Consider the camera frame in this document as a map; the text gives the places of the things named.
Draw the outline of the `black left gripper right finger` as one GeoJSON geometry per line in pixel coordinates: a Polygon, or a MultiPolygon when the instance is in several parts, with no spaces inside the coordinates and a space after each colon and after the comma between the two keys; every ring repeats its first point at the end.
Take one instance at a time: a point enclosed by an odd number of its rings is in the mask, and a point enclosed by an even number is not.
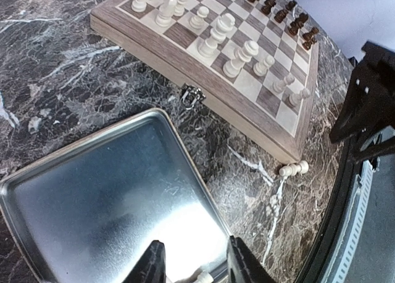
{"type": "Polygon", "coordinates": [[[273,278],[240,237],[230,236],[227,247],[229,282],[266,283],[273,278]]]}

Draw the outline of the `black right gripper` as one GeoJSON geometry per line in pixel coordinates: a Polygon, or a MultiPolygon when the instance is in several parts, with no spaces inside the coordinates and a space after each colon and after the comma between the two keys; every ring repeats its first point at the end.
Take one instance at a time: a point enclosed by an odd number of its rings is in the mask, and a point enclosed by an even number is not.
{"type": "Polygon", "coordinates": [[[356,137],[352,158],[367,160],[394,153],[394,138],[363,149],[386,127],[394,127],[394,52],[367,41],[354,67],[341,112],[330,131],[333,144],[356,137]]]}

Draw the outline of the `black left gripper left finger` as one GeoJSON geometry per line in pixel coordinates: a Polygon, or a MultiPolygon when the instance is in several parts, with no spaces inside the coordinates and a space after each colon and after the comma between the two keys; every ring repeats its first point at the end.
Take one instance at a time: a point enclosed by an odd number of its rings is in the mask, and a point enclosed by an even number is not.
{"type": "Polygon", "coordinates": [[[165,283],[165,245],[153,240],[123,283],[165,283]]]}

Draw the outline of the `silver metal tray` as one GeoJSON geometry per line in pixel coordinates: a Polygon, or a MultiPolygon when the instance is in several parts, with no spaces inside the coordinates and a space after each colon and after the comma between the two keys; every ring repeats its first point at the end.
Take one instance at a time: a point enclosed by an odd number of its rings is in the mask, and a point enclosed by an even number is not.
{"type": "Polygon", "coordinates": [[[153,240],[168,281],[227,276],[230,228],[159,108],[4,178],[1,213],[39,282],[123,282],[153,240]]]}

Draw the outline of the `white chess pawn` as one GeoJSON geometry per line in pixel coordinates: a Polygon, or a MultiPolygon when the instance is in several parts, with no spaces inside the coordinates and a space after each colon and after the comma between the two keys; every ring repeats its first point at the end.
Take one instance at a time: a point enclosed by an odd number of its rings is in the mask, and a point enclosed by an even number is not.
{"type": "Polygon", "coordinates": [[[204,26],[205,23],[205,18],[209,14],[209,9],[206,6],[201,6],[197,12],[196,15],[192,16],[189,20],[189,25],[196,29],[199,30],[204,26]]]}
{"type": "Polygon", "coordinates": [[[267,55],[264,60],[257,62],[252,69],[257,76],[265,76],[274,63],[274,57],[267,55]]]}
{"type": "Polygon", "coordinates": [[[289,73],[282,80],[275,81],[272,84],[273,92],[276,94],[282,93],[287,86],[291,85],[295,81],[295,77],[289,73]]]}

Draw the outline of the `wooden chessboard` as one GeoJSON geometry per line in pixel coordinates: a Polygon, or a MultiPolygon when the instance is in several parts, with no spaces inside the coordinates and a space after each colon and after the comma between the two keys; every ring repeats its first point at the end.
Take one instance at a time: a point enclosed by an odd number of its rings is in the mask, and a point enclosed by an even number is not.
{"type": "Polygon", "coordinates": [[[187,109],[205,104],[281,163],[298,162],[303,155],[317,84],[318,42],[310,51],[265,51],[257,41],[236,27],[236,14],[228,10],[231,0],[188,0],[181,17],[173,15],[168,27],[155,18],[164,0],[146,1],[144,12],[131,9],[133,0],[106,0],[90,14],[92,29],[164,75],[182,89],[180,99],[187,109]],[[196,30],[189,20],[201,6],[209,9],[204,26],[196,30]],[[198,47],[210,36],[217,19],[226,13],[235,18],[233,29],[208,58],[198,47]],[[255,41],[259,52],[235,78],[223,66],[246,41],[255,41]],[[271,55],[275,63],[265,76],[253,66],[271,55]],[[276,94],[272,84],[291,73],[295,81],[276,94]],[[307,88],[311,95],[293,107],[289,96],[307,88]]]}

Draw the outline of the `white chess king piece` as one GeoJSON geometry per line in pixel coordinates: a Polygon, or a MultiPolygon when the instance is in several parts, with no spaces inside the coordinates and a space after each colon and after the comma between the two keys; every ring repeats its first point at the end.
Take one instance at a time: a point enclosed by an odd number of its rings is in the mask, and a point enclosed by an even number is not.
{"type": "Polygon", "coordinates": [[[223,72],[227,77],[235,78],[239,75],[244,65],[251,61],[259,52],[259,45],[252,40],[246,41],[242,48],[235,51],[235,56],[223,66],[223,72]]]}

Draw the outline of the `white chess knight piece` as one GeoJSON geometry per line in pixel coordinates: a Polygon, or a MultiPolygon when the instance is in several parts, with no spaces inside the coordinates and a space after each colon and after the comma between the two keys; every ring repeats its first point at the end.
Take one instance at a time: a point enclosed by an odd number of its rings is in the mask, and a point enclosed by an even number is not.
{"type": "Polygon", "coordinates": [[[158,26],[168,27],[170,25],[171,19],[175,13],[176,4],[177,0],[164,0],[155,18],[155,22],[158,26]]]}

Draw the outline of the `white chess rook piece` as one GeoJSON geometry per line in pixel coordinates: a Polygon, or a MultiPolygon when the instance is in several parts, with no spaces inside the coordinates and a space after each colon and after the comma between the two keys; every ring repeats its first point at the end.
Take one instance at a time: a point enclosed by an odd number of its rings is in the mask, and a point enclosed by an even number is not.
{"type": "Polygon", "coordinates": [[[147,0],[133,0],[131,4],[131,9],[134,12],[144,12],[147,6],[147,0]]]}

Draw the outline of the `white chess queen piece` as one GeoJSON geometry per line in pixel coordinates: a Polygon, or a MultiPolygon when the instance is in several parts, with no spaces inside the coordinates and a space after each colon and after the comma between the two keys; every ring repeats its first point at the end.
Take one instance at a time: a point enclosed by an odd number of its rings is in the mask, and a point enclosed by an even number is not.
{"type": "Polygon", "coordinates": [[[230,13],[221,15],[210,30],[210,36],[198,47],[198,53],[205,58],[214,54],[217,46],[222,43],[233,29],[235,18],[230,13]]]}

